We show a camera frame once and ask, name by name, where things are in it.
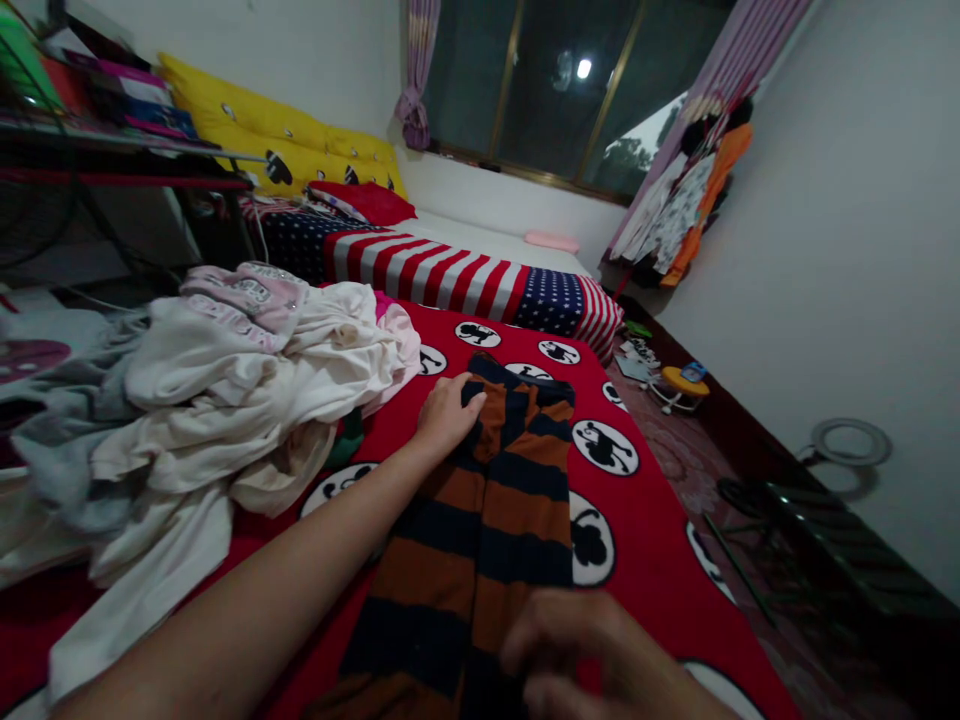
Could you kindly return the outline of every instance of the american flag bedsheet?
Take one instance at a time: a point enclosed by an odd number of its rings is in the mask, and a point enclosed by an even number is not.
[[[244,205],[269,261],[311,284],[368,283],[400,300],[581,340],[608,364],[623,309],[599,283],[291,205]]]

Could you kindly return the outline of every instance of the pile of clothes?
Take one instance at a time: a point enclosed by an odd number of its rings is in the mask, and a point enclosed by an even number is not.
[[[367,285],[309,287],[259,263],[193,269],[36,376],[26,474],[0,480],[0,589],[89,561],[109,588],[53,647],[47,701],[95,677],[227,556],[231,501],[275,517],[360,418],[420,369],[407,312]]]

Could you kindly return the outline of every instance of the window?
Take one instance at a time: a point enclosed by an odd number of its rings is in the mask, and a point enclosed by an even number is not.
[[[437,149],[629,202],[735,0],[444,0]]]

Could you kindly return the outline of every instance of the white mattress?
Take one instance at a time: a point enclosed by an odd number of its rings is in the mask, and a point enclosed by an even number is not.
[[[473,250],[498,260],[510,260],[531,267],[590,277],[590,273],[580,264],[576,256],[568,252],[531,245],[516,235],[468,225],[440,215],[433,215],[419,208],[417,208],[417,215],[418,218],[404,220],[393,227],[411,235],[444,243],[460,250]]]

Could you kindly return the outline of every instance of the glass pane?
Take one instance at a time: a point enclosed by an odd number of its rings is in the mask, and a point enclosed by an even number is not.
[[[647,0],[582,182],[634,194],[735,0]]]
[[[444,0],[423,97],[440,142],[490,150],[515,13],[513,2]]]
[[[498,159],[576,176],[639,2],[527,0]]]

